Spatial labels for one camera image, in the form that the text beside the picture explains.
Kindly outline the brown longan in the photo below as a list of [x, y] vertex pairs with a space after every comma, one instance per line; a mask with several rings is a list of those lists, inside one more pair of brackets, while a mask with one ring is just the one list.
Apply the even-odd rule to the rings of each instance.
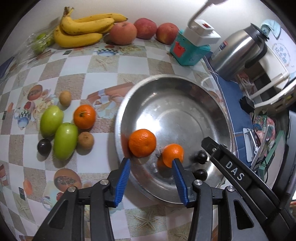
[[78, 145], [84, 150], [92, 149], [94, 145], [94, 137], [89, 132], [81, 132], [78, 136]]
[[59, 95], [59, 102], [62, 106], [68, 107], [71, 104], [72, 101], [72, 95], [69, 91], [62, 91]]

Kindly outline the yellow banana bunch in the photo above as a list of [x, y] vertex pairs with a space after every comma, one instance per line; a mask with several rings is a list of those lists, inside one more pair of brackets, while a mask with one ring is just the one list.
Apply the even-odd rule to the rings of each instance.
[[74, 8], [66, 6], [60, 24], [53, 32], [54, 41], [62, 48], [78, 48], [98, 43], [115, 23], [127, 21], [117, 13], [95, 14], [84, 18], [71, 17]]

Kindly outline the smaller orange tangerine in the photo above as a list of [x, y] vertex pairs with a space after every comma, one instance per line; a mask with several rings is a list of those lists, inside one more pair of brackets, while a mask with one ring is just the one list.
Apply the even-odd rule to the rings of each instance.
[[172, 167], [174, 159], [179, 159], [181, 163], [184, 161], [184, 149], [179, 144], [169, 144], [162, 151], [162, 160], [167, 167]]

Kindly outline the larger orange tangerine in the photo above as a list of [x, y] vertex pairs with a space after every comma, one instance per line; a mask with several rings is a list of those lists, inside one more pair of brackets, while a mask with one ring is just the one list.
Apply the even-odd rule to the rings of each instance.
[[156, 145], [156, 136], [144, 128], [134, 131], [128, 139], [131, 153], [138, 158], [149, 156], [155, 150]]

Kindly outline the white wooden chair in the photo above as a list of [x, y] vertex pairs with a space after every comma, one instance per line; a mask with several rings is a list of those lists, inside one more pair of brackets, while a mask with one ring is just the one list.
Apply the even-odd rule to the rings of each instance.
[[295, 102], [295, 41], [275, 20], [263, 21], [260, 28], [269, 37], [267, 53], [241, 71], [254, 83], [254, 93], [247, 92], [238, 74], [235, 81], [257, 113], [279, 113]]

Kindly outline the white gooseneck lamp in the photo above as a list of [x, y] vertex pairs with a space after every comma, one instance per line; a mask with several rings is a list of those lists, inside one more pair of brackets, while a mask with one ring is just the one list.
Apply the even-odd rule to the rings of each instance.
[[189, 19], [188, 27], [191, 29], [193, 27], [194, 20], [201, 15], [208, 7], [211, 5], [218, 5], [226, 2], [227, 0], [207, 0], [206, 3]]

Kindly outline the orange tangerine with stem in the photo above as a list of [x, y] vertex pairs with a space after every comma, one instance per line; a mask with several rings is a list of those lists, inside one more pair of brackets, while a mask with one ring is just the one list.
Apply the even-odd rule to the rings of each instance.
[[92, 128], [95, 120], [96, 111], [92, 106], [88, 104], [81, 105], [74, 111], [74, 124], [81, 130], [88, 130]]

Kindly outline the black power adapter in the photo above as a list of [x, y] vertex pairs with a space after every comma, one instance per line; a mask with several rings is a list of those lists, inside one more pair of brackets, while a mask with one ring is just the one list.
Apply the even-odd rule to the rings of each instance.
[[247, 96], [243, 96], [239, 100], [239, 104], [241, 109], [244, 110], [247, 114], [250, 114], [255, 110], [253, 101], [249, 99]]

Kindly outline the teal plastic box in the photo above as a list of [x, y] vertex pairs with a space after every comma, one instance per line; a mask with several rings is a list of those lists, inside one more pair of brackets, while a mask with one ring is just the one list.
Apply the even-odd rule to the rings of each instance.
[[209, 45], [195, 46], [183, 36], [183, 30], [179, 30], [177, 37], [170, 48], [170, 53], [182, 66], [196, 65], [206, 54], [210, 53]]

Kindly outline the large steel basin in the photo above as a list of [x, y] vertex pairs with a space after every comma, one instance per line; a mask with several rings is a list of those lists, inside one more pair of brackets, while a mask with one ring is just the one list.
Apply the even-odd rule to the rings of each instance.
[[[133, 156], [128, 147], [130, 135], [139, 129], [149, 130], [157, 141], [155, 150], [144, 158]], [[206, 137], [234, 150], [232, 125], [221, 105], [204, 87], [178, 75], [155, 75], [133, 85], [116, 115], [115, 148], [120, 160], [130, 158], [131, 183], [147, 198], [165, 206], [182, 206], [171, 168], [161, 160], [161, 152], [169, 144], [183, 147], [185, 169], [204, 169], [206, 183], [221, 186], [224, 176], [211, 161], [194, 162]]]

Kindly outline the right red apple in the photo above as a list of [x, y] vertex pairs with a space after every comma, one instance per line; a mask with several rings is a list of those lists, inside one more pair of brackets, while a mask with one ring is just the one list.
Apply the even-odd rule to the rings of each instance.
[[178, 32], [179, 29], [176, 25], [172, 23], [163, 23], [158, 26], [156, 39], [163, 44], [171, 45], [177, 37]]

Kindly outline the middle red apple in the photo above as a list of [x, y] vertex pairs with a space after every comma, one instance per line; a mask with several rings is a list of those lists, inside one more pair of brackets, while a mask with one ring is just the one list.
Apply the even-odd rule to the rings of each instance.
[[149, 40], [157, 31], [157, 25], [150, 19], [140, 18], [135, 21], [134, 26], [137, 29], [137, 38]]

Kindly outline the green jujube fruit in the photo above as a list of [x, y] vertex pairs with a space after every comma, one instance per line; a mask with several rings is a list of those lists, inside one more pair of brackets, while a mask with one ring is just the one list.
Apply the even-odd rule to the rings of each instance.
[[40, 132], [43, 138], [55, 135], [58, 127], [63, 123], [64, 113], [56, 105], [48, 107], [41, 116]]
[[69, 159], [77, 146], [78, 128], [72, 123], [62, 123], [56, 133], [53, 145], [53, 154], [58, 160]]

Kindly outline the steel thermos jug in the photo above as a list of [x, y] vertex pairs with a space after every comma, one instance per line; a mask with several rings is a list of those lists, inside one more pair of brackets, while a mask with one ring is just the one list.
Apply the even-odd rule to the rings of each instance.
[[212, 69], [224, 80], [233, 80], [245, 68], [252, 67], [267, 53], [269, 37], [256, 25], [239, 30], [208, 58]]

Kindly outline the white phone stand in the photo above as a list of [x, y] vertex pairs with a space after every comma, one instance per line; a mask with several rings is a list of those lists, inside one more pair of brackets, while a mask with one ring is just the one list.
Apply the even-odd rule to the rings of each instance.
[[246, 149], [246, 159], [248, 163], [254, 160], [260, 147], [260, 140], [253, 129], [243, 128], [243, 137]]

